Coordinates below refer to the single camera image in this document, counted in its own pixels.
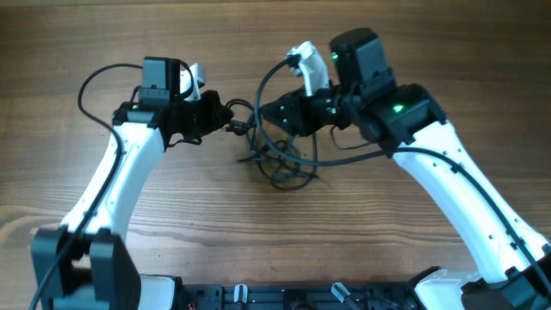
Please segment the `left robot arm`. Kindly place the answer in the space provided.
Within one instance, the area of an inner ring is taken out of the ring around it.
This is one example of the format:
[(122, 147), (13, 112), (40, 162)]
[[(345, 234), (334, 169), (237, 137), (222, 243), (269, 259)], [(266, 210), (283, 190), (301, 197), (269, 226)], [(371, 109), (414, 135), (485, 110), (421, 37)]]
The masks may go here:
[(56, 229), (41, 228), (31, 244), (38, 287), (30, 308), (195, 309), (178, 276), (145, 275), (131, 259), (126, 236), (145, 181), (165, 152), (199, 145), (233, 117), (206, 83), (201, 65), (146, 57), (142, 82), (111, 122), (84, 115), (110, 132), (86, 190)]

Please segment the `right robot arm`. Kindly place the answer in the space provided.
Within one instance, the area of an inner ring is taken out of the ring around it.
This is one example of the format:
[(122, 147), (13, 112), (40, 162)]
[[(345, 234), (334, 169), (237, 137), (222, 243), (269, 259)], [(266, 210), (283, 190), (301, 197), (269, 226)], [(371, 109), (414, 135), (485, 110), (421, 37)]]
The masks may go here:
[(412, 307), (422, 309), (545, 309), (550, 305), (550, 244), (505, 201), (470, 158), (454, 126), (419, 84), (398, 85), (379, 36), (355, 28), (330, 42), (338, 84), (310, 42), (283, 63), (303, 86), (254, 105), (293, 136), (356, 126), (430, 195), (467, 246), (474, 272), (432, 268), (412, 282)]

